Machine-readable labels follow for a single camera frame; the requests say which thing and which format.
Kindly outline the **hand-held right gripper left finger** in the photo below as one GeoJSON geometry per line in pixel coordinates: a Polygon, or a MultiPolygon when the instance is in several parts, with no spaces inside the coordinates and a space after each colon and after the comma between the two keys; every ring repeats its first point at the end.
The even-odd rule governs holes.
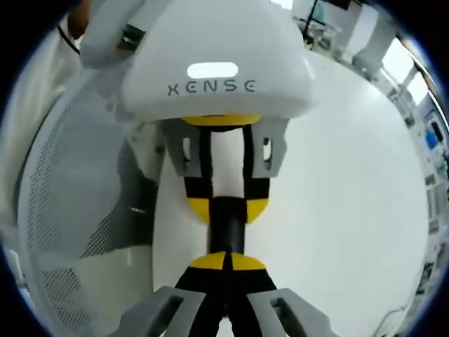
{"type": "Polygon", "coordinates": [[[120,336],[188,336],[204,292],[163,286],[125,311],[120,336]]]}

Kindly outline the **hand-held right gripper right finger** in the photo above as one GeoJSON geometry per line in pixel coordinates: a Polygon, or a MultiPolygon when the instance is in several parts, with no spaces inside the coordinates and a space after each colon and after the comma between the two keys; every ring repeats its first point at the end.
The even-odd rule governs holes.
{"type": "Polygon", "coordinates": [[[227,316],[235,336],[332,336],[328,316],[290,289],[278,289],[266,267],[227,254],[227,316]]]}

